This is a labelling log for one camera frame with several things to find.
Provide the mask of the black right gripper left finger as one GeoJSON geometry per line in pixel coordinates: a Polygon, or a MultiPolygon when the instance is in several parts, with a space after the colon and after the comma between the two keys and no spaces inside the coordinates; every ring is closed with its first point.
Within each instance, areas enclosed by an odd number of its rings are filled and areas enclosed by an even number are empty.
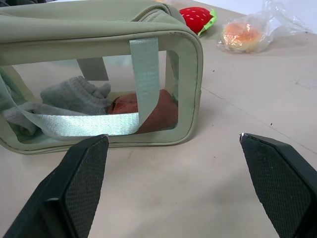
{"type": "Polygon", "coordinates": [[[107,135],[71,146],[36,187],[4,237],[88,237],[101,196],[108,146],[107,135]]]}

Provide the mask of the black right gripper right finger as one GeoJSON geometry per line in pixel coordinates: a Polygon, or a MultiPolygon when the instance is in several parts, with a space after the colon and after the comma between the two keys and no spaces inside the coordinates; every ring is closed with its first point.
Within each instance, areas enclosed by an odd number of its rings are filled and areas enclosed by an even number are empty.
{"type": "Polygon", "coordinates": [[[317,172],[289,144],[242,133],[256,195],[281,238],[317,236],[317,172]]]}

